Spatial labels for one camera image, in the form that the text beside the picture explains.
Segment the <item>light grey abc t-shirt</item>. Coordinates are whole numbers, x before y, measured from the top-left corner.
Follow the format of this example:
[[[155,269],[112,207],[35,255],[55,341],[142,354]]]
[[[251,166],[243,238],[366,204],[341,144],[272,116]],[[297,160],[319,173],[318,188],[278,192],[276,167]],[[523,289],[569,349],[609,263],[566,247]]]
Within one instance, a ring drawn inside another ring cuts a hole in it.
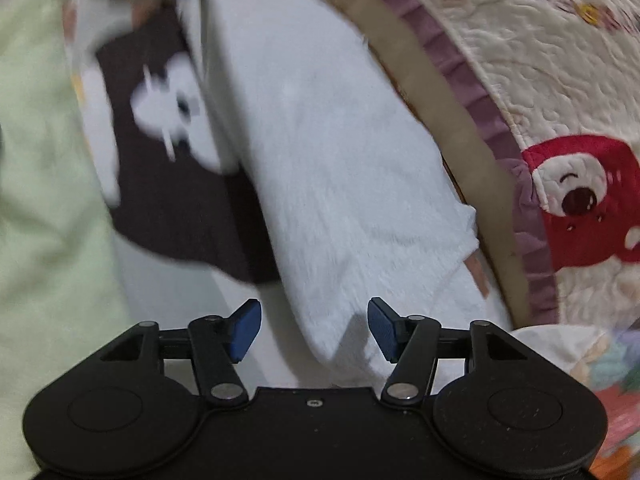
[[[466,260],[478,249],[427,128],[356,27],[323,0],[201,0],[207,92],[257,192],[283,289],[340,386],[390,372],[367,305],[509,328]]]

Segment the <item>checkered cartoon floor rug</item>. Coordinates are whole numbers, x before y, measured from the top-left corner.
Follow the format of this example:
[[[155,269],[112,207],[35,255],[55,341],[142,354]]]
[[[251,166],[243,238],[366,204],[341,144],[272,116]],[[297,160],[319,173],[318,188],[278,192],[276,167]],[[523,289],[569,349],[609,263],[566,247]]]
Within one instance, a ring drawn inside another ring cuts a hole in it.
[[[198,0],[68,0],[67,53],[131,315],[165,328],[262,303],[250,385],[310,387],[320,370],[283,291],[252,182],[208,108]]]

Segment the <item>light green quilted mat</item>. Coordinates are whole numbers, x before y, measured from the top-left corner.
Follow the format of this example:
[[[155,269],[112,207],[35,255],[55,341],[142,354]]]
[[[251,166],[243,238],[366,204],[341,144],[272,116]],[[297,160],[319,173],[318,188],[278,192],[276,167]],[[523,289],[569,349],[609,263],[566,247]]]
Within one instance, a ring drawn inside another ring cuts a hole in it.
[[[65,0],[1,0],[1,474],[37,471],[28,401],[122,332],[111,223],[67,65]]]

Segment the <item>floral patchwork quilt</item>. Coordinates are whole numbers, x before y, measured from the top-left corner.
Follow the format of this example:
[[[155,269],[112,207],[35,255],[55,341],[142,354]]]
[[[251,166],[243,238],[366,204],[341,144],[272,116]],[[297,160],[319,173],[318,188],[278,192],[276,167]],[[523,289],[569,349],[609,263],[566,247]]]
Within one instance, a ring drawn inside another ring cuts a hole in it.
[[[599,479],[639,477],[639,329],[541,325],[512,335],[593,391],[608,434],[591,472]]]

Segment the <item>white quilted bear bedspread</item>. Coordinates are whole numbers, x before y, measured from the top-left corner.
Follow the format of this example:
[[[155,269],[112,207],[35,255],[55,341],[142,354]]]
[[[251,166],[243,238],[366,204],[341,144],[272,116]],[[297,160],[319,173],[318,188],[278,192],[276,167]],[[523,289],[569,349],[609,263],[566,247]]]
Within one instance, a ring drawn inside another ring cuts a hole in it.
[[[381,0],[515,181],[534,322],[639,315],[639,0]]]

